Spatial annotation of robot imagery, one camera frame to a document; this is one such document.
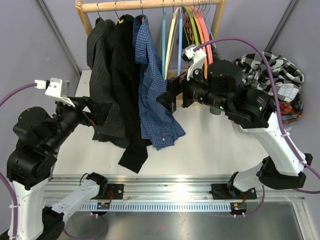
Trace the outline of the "blue checked shirt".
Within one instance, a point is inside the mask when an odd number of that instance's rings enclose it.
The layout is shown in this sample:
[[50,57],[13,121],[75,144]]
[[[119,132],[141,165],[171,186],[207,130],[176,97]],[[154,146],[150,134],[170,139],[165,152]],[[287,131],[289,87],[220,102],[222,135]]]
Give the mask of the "blue checked shirt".
[[150,140],[156,150],[173,146],[186,133],[173,114],[157,98],[167,90],[162,77],[162,61],[151,36],[146,15],[133,20],[132,44],[135,63],[139,66],[138,107],[141,136]]

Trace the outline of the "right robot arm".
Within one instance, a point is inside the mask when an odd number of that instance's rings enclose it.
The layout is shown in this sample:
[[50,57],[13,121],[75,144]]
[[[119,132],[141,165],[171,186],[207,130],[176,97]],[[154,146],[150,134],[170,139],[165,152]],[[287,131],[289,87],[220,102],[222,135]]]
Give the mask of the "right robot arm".
[[176,97],[182,94],[182,106],[194,102],[216,108],[227,118],[252,134],[268,156],[246,171],[236,171],[228,183],[212,186],[214,199],[242,199],[251,190],[266,186],[274,190],[301,189],[306,181],[304,164],[309,153],[295,155],[281,133],[279,118],[270,96],[258,89],[244,88],[242,69],[228,60],[218,60],[208,67],[207,79],[200,69],[192,76],[182,74],[167,81],[167,90],[157,101],[171,113],[177,109]]

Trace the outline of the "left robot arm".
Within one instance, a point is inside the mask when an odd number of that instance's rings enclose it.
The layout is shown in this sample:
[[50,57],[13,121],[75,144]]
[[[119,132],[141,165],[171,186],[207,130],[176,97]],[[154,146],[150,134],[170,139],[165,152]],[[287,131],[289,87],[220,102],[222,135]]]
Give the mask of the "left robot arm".
[[83,96],[72,97],[70,104],[57,102],[55,116],[38,106],[20,114],[13,127],[18,142],[4,177],[12,196],[11,224],[1,239],[56,240],[84,203],[108,194],[107,178],[93,172],[62,201],[44,205],[45,189],[61,145],[78,125],[105,123],[112,106],[111,102],[97,103]]

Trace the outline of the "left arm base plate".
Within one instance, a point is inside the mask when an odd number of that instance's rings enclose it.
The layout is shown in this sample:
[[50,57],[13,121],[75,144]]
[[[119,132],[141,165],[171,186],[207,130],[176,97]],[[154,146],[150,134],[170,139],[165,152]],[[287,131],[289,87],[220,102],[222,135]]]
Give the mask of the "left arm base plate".
[[93,200],[122,200],[124,195],[124,184],[108,183],[99,190],[98,195],[93,197]]

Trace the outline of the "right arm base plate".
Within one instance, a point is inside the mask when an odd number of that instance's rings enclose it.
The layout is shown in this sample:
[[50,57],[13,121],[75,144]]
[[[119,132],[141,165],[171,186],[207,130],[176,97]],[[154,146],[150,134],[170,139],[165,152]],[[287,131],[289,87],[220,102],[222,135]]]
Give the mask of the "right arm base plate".
[[238,189],[228,189],[226,183],[213,183],[209,193],[214,200],[256,200],[257,193],[255,188],[242,192]]

